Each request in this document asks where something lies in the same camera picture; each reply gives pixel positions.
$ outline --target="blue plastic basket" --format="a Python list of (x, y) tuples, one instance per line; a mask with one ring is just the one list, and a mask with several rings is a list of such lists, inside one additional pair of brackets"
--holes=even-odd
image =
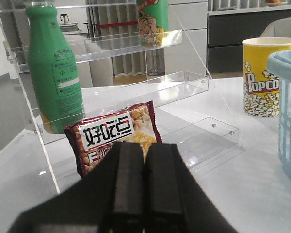
[(268, 57), (267, 70), (280, 77), (279, 158), (291, 178), (291, 50)]

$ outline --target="green can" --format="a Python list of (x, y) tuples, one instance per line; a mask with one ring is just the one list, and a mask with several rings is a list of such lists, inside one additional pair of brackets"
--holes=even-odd
[(26, 1), (30, 20), (28, 66), (44, 128), (63, 128), (83, 118), (83, 99), (75, 56), (57, 22), (51, 0)]
[(167, 0), (137, 0), (138, 26), (145, 45), (160, 46), (168, 27)]

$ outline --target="snack bag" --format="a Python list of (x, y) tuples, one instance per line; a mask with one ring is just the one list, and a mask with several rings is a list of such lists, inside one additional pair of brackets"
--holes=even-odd
[(155, 125), (153, 102), (135, 104), (116, 113), (83, 119), (64, 132), (74, 151), (78, 173), (84, 177), (116, 141), (140, 143), (144, 158), (152, 143), (162, 142)]

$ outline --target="red stripe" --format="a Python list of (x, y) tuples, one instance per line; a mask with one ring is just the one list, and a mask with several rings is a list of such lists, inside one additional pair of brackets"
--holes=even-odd
[(120, 26), (127, 26), (127, 25), (134, 25), (137, 24), (138, 21), (129, 21), (123, 23), (107, 23), (107, 24), (98, 24), (98, 28), (113, 28), (113, 27), (120, 27)]

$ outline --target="popcorn bucket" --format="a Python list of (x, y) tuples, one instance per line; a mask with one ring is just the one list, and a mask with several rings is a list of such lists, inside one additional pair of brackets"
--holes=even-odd
[(291, 50), (291, 38), (259, 37), (243, 44), (243, 103), (246, 113), (257, 117), (279, 114), (279, 77), (266, 69), (268, 56)]

